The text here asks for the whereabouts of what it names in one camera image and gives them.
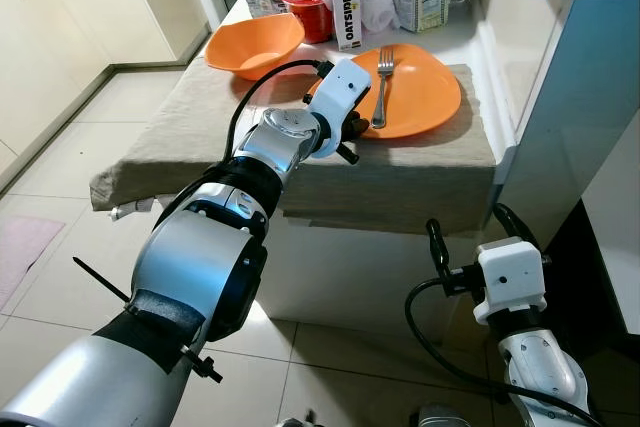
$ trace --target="floor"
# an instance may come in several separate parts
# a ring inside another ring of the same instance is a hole
[[[115,75],[0,198],[0,218],[19,214],[65,223],[0,313],[0,405],[64,346],[122,307],[71,256],[127,291],[160,209],[113,223],[105,212],[92,211],[88,183],[124,154],[180,75]],[[405,427],[408,415],[427,402],[454,406],[474,427],[522,425],[513,407],[459,383],[408,338],[272,322],[254,304],[240,332],[207,349],[225,378],[216,385],[194,376],[175,426],[267,427],[311,408],[326,427]],[[478,375],[502,376],[494,349],[449,356]],[[605,352],[585,368],[609,425],[638,427],[637,365]]]

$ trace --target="beige tablecloth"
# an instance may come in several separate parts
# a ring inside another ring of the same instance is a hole
[[[308,159],[292,176],[279,207],[312,225],[423,233],[437,217],[445,232],[475,230],[486,210],[495,170],[478,112],[472,74],[450,66],[462,90],[456,115],[423,134],[394,140],[360,139],[360,162],[334,155]],[[278,76],[263,86],[239,123],[238,135],[266,106],[300,107],[313,74]],[[91,181],[95,210],[176,193],[224,151],[231,114],[251,86],[229,72],[193,60],[146,130],[115,165]]]

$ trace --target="metal fork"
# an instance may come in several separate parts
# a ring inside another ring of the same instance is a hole
[[[376,110],[373,112],[371,127],[381,129],[387,124],[384,111],[384,84],[388,76],[393,73],[393,47],[381,47],[380,58],[378,59],[378,75],[380,76],[380,92]]]

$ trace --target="red cup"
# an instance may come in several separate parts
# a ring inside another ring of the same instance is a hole
[[[317,44],[331,39],[333,18],[322,0],[282,0],[304,27],[304,41]]]

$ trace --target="oatside carton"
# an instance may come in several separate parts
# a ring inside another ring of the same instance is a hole
[[[360,0],[331,1],[338,48],[345,50],[360,47],[362,45]]]

